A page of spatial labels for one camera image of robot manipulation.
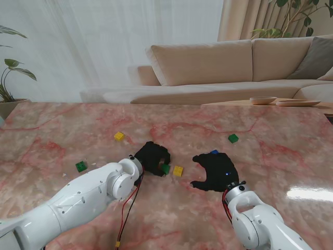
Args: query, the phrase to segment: gray pillow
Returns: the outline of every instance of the gray pillow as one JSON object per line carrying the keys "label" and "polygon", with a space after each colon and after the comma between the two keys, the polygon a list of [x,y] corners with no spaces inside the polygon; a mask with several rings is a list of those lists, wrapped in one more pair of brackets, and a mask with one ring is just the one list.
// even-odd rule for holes
{"label": "gray pillow", "polygon": [[315,37],[300,66],[287,79],[317,79],[332,67],[333,39]]}

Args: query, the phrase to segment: plant pot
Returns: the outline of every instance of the plant pot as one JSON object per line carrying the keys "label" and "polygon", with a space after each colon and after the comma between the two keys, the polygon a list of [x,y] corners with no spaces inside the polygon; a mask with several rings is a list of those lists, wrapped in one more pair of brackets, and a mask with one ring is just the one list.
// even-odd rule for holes
{"label": "plant pot", "polygon": [[23,102],[30,102],[30,100],[29,99],[17,99],[16,102],[11,102],[11,103],[1,103],[0,102],[0,116],[2,117],[2,119],[6,120],[6,118],[14,110],[14,108],[19,103],[23,103]]}

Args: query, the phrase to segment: pink marble surface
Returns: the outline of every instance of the pink marble surface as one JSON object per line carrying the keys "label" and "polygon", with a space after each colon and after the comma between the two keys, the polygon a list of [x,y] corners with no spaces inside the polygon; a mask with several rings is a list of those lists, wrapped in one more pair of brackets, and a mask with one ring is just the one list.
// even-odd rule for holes
{"label": "pink marble surface", "polygon": [[[117,131],[126,138],[113,139]],[[240,140],[231,144],[227,137]],[[239,176],[313,249],[333,246],[333,127],[319,110],[279,107],[22,103],[0,128],[0,218],[48,200],[80,174],[134,154],[146,141],[169,149],[181,178],[146,175],[121,249],[242,249],[221,194],[191,159],[226,152]],[[52,241],[48,250],[113,249],[122,203]]]}

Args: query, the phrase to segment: white curtain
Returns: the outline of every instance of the white curtain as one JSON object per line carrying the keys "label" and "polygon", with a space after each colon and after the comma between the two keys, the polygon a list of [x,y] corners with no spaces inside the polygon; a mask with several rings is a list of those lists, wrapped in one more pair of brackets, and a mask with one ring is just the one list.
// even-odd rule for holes
{"label": "white curtain", "polygon": [[10,0],[0,4],[0,24],[28,37],[0,34],[3,59],[25,63],[34,82],[12,72],[17,98],[80,102],[92,87],[131,85],[127,69],[148,64],[151,44],[216,42],[222,0]]}

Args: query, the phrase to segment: yellow lego brick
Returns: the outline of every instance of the yellow lego brick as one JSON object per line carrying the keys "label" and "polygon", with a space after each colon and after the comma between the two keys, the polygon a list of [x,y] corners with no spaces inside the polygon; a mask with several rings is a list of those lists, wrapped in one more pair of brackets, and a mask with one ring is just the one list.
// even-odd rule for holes
{"label": "yellow lego brick", "polygon": [[173,175],[181,177],[182,173],[183,173],[183,168],[180,166],[175,166],[175,168],[173,169]]}
{"label": "yellow lego brick", "polygon": [[118,132],[117,134],[114,135],[114,138],[117,140],[117,141],[121,141],[122,139],[124,139],[125,135],[121,132]]}

